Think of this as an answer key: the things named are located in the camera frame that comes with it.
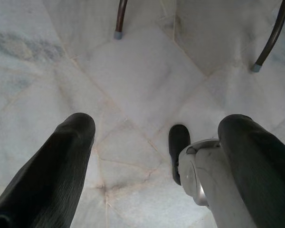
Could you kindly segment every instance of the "marble floor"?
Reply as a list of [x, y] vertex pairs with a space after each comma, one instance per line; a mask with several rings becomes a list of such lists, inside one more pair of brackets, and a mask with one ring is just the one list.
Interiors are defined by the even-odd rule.
[[260, 73], [249, 67], [268, 24], [208, 75], [173, 41], [175, 6], [129, 1], [116, 41], [118, 0], [0, 0], [0, 194], [60, 122], [85, 112], [96, 141], [72, 227], [215, 227], [171, 178], [169, 128], [183, 123], [198, 141], [245, 114], [285, 143], [285, 28]]

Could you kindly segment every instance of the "black shoe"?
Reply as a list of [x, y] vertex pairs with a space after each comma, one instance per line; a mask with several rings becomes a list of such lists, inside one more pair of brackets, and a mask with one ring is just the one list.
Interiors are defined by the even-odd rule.
[[181, 185], [180, 174], [178, 170], [179, 166], [179, 154], [181, 151], [189, 146], [190, 134], [188, 129], [181, 124], [174, 125], [169, 132], [169, 153], [172, 160], [172, 175], [174, 181]]

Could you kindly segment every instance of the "foot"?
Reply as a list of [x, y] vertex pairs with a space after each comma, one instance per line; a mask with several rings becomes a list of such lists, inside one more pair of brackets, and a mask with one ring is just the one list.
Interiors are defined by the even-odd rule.
[[179, 154], [181, 151], [189, 146], [190, 134], [188, 129], [181, 124], [174, 125], [169, 132], [169, 153], [172, 160], [172, 175], [174, 181], [181, 185], [181, 179], [178, 171], [179, 166]]

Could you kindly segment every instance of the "chair leg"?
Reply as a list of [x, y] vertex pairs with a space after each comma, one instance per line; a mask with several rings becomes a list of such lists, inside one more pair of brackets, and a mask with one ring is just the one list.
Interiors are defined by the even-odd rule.
[[128, 0], [120, 0], [118, 12], [117, 12], [117, 22], [116, 22], [116, 29], [114, 33], [115, 39], [121, 39], [123, 37], [123, 25], [124, 25], [124, 14], [125, 8], [127, 6]]
[[279, 38], [284, 22], [285, 22], [285, 0], [282, 1], [279, 13], [277, 15], [275, 26], [272, 30], [269, 40], [267, 41], [261, 55], [259, 56], [256, 63], [253, 65], [251, 69], [253, 72], [257, 73], [260, 71], [263, 63], [265, 62], [266, 58], [268, 57], [269, 53], [274, 47], [277, 39]]

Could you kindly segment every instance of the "black trousers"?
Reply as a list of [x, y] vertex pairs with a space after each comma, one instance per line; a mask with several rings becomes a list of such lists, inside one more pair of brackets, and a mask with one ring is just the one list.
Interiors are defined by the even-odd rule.
[[[60, 124], [0, 196], [0, 228], [70, 227], [94, 135], [94, 121], [86, 114]], [[256, 225], [285, 228], [285, 146], [243, 115], [223, 119], [218, 135]]]

